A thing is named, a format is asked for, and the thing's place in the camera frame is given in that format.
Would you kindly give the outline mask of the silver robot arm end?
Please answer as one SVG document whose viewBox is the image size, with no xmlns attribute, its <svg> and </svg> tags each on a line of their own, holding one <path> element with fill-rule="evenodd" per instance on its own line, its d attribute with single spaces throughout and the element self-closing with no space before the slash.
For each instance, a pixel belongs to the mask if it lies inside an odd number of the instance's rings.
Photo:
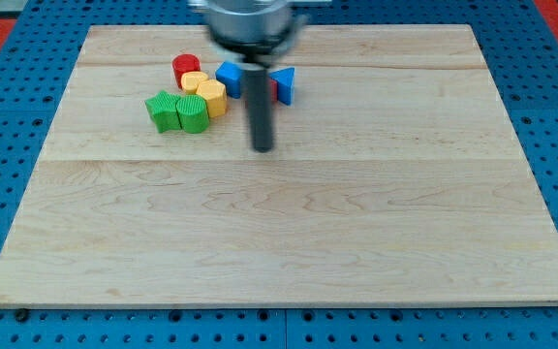
<svg viewBox="0 0 558 349">
<path fill-rule="evenodd" d="M 329 6 L 331 0 L 189 0 L 202 14 L 215 47 L 238 63 L 270 66 L 286 55 L 306 23 L 293 7 Z"/>
</svg>

